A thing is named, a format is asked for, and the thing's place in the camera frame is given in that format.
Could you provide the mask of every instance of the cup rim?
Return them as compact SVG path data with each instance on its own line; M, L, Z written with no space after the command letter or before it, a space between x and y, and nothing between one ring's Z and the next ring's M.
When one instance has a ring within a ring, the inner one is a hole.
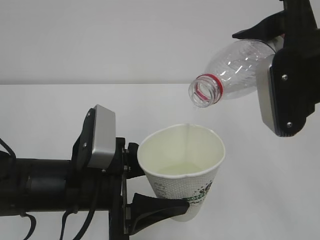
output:
M150 171L150 170L147 170L144 168L144 166L141 165L140 161L139 161L139 156L140 156L140 149L141 149L141 146L146 142L148 141L150 138L152 138L154 135L158 134L158 133L161 133L165 130L168 130L168 129L171 129L171 128L176 128L176 127L181 127L181 126L193 126L193 127L197 127L197 128L202 128L202 129L205 129L205 130L208 130L210 131L212 134L214 134L221 142L222 144L222 149L223 149L223 156L222 158L220 159L219 162L217 162L216 164L214 164L212 167L209 167L203 171L198 171L198 172L193 172L193 173L186 173L186 174L180 174L180 175L167 175L167 174L160 174L160 173L156 173L156 172L153 172L153 171ZM159 178L163 178L163 179L182 179L182 178L193 178L193 177L198 177L198 176L202 176L204 174L207 174L211 171L213 171L214 169L218 168L220 166L220 164L224 161L225 159L225 156L226 156L226 147L225 147L225 144L223 142L223 140L221 139L221 137L216 133L214 132L212 129L210 128L207 128L207 127L204 127L204 126L201 126L201 125L197 125L197 124L191 124L191 123L180 123L180 124L175 124L175 125L172 125L172 126L169 126L169 127L166 127L166 128L163 128L163 129L160 129L152 134L150 134L149 136L147 136L142 142L141 144L139 145L138 147L138 150L137 150L137 161L140 165L140 167L142 168L142 170L145 172L145 173L148 173L152 176L155 176L155 177L159 177Z

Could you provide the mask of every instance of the water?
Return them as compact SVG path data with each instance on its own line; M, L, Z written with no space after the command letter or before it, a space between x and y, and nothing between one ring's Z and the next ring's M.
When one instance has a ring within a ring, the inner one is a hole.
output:
M192 162L183 162L162 168L159 171L157 171L157 173L163 175L183 175L201 172L202 170L203 169L201 169Z

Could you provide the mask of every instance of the cup logo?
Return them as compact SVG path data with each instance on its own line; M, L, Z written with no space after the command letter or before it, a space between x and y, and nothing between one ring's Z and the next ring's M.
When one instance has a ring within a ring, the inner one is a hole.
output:
M207 195L211 184L213 181L210 181L209 183L207 183L205 186L202 186L200 188L198 188L196 191L194 191L194 196L191 197L185 197L183 198L183 200L188 201L191 205L197 205L199 203L201 203L205 198L205 196Z

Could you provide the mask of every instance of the bottle body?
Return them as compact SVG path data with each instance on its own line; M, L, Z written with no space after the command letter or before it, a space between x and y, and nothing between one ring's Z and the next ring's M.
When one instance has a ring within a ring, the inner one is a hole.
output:
M189 95L198 107L208 107L220 99L234 99L256 89L258 64L276 51L260 40L239 40L218 52L203 75L189 87Z

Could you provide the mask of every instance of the robotic arm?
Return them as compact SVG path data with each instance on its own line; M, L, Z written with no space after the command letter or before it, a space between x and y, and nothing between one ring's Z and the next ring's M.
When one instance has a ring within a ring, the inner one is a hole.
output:
M85 234L96 210L109 211L109 239L128 240L140 230L161 220L186 213L189 203L135 193L127 203L127 179L145 175L137 160L138 144L116 137L115 113L96 105L84 119L71 160L17 159L0 151L0 216L36 219L27 212L63 212L60 240L68 215L88 211L73 240Z
M267 42L284 35L283 48L258 67L256 83L263 122L291 137L320 102L320 29L309 0L282 1L283 11L232 37Z

